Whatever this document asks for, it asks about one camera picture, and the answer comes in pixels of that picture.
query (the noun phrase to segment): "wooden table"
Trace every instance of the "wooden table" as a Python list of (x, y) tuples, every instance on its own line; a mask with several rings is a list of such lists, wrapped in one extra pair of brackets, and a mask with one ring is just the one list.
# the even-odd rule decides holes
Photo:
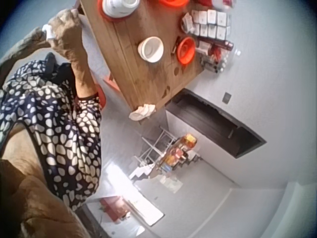
[[(156, 0), (141, 0), (137, 10), (126, 20), (112, 23), (98, 12), (97, 0), (81, 0), (82, 8), (94, 32), (101, 53), (131, 110), (143, 104), (159, 109), (203, 71), (198, 57), (182, 67), (171, 50), (177, 36), (185, 37), (179, 24), (185, 8), (168, 8)], [(138, 44), (158, 36), (164, 44), (160, 61), (149, 63), (138, 54)]]

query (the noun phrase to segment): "person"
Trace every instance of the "person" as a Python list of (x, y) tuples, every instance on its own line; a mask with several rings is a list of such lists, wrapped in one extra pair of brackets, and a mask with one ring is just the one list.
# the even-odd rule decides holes
[[(36, 28), (0, 61), (1, 228), (22, 237), (88, 237), (71, 210), (99, 186), (99, 98), (78, 11), (63, 10), (49, 25), (55, 39), (45, 41)], [(17, 60), (43, 47), (70, 63), (58, 65), (49, 53), (5, 80)]]

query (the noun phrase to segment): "polka dot dress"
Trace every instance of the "polka dot dress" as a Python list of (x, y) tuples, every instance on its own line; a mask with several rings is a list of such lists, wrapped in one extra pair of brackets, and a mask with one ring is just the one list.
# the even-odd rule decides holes
[(76, 210), (99, 184), (99, 98), (79, 99), (75, 105), (74, 80), (61, 80), (57, 64), (47, 75), (45, 64), (27, 63), (0, 90), (0, 149), (13, 126), (24, 124), (49, 189)]

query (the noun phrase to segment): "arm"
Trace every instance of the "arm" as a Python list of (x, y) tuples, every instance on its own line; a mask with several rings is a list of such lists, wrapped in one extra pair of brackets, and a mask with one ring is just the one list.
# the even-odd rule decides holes
[(49, 40), (51, 47), (71, 62), (75, 74), (76, 91), (79, 98), (97, 93), (90, 74), (88, 57), (82, 43), (82, 28), (78, 11), (63, 10), (49, 21), (56, 39)]
[(91, 76), (87, 57), (80, 57), (71, 63), (75, 75), (77, 96), (86, 98), (97, 93), (94, 80)]
[(18, 60), (28, 57), (34, 51), (45, 47), (50, 47), (50, 45), (45, 41), (42, 30), (37, 27), (8, 50), (0, 59), (0, 87), (3, 86), (6, 77)]

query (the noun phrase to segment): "orange container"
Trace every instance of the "orange container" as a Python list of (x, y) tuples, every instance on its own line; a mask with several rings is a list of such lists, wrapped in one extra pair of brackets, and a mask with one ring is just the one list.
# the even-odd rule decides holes
[(195, 41), (186, 37), (177, 47), (177, 59), (182, 65), (189, 64), (195, 56)]
[(158, 0), (160, 3), (170, 7), (182, 7), (189, 3), (189, 0)]

